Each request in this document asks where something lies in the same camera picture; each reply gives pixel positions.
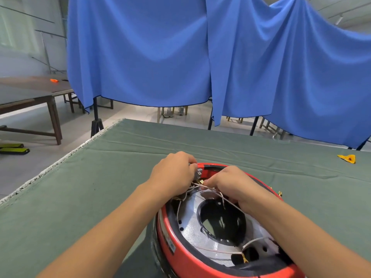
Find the floor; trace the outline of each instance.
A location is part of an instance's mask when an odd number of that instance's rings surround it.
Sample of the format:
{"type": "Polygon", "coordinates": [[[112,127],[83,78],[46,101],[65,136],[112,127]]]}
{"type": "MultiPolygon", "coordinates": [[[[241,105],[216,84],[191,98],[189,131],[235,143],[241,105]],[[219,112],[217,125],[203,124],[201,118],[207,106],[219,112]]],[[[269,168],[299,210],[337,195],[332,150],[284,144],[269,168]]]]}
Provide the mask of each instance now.
{"type": "MultiPolygon", "coordinates": [[[[64,103],[63,97],[58,97],[56,103],[62,127],[62,145],[58,146],[55,139],[52,137],[0,131],[0,142],[23,143],[25,147],[30,149],[30,153],[24,156],[0,155],[0,199],[16,190],[27,180],[38,175],[42,170],[90,138],[90,127],[93,114],[83,114],[76,105],[75,113],[72,114],[69,104],[64,103]]],[[[98,103],[109,105],[108,100],[104,99],[101,99],[98,103]]],[[[165,119],[161,117],[160,123],[207,129],[210,112],[211,102],[206,102],[200,105],[189,106],[187,116],[178,116],[175,114],[173,118],[165,119]]],[[[99,116],[105,127],[112,125],[115,121],[122,118],[155,123],[157,121],[157,108],[114,102],[113,110],[100,107],[99,116]]],[[[220,126],[213,127],[212,131],[225,131],[248,135],[253,120],[254,118],[244,118],[243,123],[240,124],[238,119],[231,118],[228,122],[227,119],[223,117],[220,126]]],[[[38,105],[17,112],[0,115],[0,125],[36,131],[52,131],[52,124],[46,105],[38,105]]],[[[265,138],[272,138],[273,136],[270,132],[264,129],[258,129],[258,127],[254,135],[265,138]]],[[[284,140],[338,146],[290,135],[285,135],[284,140]]],[[[371,145],[367,143],[364,150],[371,151],[371,145]]]]}

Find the green and black object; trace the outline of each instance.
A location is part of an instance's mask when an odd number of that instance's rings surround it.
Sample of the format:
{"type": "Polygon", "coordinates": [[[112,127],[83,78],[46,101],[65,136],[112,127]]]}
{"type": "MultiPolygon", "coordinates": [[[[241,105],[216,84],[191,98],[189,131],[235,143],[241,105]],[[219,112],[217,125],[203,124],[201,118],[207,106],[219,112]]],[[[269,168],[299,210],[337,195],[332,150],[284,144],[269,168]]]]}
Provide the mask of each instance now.
{"type": "Polygon", "coordinates": [[[23,143],[0,143],[0,154],[25,155],[30,149],[24,148],[23,143]]]}

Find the sneaker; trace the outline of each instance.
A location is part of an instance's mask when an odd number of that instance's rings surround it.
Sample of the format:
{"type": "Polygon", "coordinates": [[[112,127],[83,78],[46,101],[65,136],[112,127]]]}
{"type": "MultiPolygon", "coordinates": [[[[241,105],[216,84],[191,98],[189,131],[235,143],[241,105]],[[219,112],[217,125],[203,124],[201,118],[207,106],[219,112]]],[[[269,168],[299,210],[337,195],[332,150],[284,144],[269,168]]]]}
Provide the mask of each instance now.
{"type": "Polygon", "coordinates": [[[174,117],[173,112],[171,111],[171,107],[168,107],[166,113],[164,113],[164,118],[174,117]]]}
{"type": "Polygon", "coordinates": [[[183,116],[184,114],[184,107],[179,107],[179,116],[183,116]]]}

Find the white frayed edge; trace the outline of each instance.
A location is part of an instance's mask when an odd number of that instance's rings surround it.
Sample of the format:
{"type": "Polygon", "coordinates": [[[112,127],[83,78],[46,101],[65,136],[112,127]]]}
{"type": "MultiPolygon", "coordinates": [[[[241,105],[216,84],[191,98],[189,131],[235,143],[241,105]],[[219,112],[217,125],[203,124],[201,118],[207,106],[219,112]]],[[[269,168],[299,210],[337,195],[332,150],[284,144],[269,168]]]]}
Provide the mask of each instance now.
{"type": "Polygon", "coordinates": [[[86,145],[88,145],[89,143],[91,143],[93,140],[95,140],[96,138],[100,137],[102,134],[104,134],[106,131],[108,131],[110,128],[116,126],[118,123],[120,123],[121,121],[123,121],[124,119],[120,119],[118,121],[116,121],[113,125],[107,127],[107,128],[104,128],[102,131],[100,131],[99,133],[97,133],[95,136],[93,136],[92,138],[90,138],[89,140],[87,140],[86,142],[84,142],[83,144],[81,144],[79,147],[77,147],[76,149],[72,150],[70,153],[66,154],[64,157],[62,157],[61,159],[59,159],[57,162],[55,162],[54,164],[50,165],[49,167],[47,167],[45,170],[43,170],[41,173],[39,173],[37,176],[35,176],[34,178],[26,181],[23,185],[21,185],[19,188],[17,188],[14,192],[12,192],[11,194],[9,194],[8,196],[4,197],[3,199],[0,200],[0,206],[4,203],[6,203],[7,201],[9,201],[12,197],[16,196],[17,194],[21,193],[27,186],[33,184],[35,181],[37,181],[39,178],[41,178],[42,176],[46,175],[48,172],[50,172],[53,168],[57,167],[59,164],[63,163],[67,158],[71,157],[73,154],[75,154],[78,150],[80,150],[81,148],[85,147],[86,145]]]}

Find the green table cover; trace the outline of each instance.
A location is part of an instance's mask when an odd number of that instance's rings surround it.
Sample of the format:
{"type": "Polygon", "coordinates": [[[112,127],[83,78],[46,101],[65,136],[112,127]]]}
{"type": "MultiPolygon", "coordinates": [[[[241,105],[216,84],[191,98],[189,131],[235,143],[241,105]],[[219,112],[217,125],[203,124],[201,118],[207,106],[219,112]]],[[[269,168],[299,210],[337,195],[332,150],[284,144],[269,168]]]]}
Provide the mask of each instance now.
{"type": "MultiPolygon", "coordinates": [[[[370,153],[124,120],[0,206],[0,277],[34,277],[180,150],[199,162],[239,166],[371,261],[370,153]],[[350,153],[356,164],[337,157],[350,153]]],[[[150,230],[117,277],[162,277],[150,230]]]]}

